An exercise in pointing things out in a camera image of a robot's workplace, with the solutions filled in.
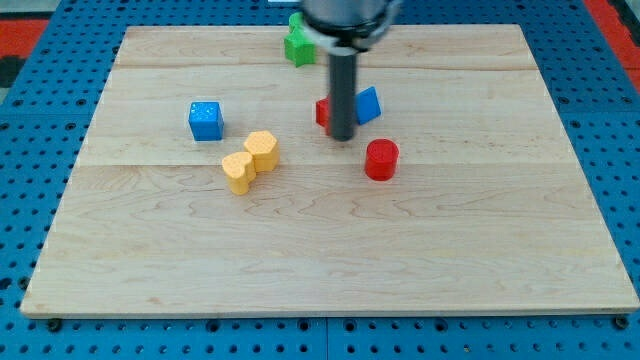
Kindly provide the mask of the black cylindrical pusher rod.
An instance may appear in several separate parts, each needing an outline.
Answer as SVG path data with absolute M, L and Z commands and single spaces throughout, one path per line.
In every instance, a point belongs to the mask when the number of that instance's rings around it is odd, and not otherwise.
M 337 141 L 354 137 L 357 57 L 329 55 L 329 133 Z

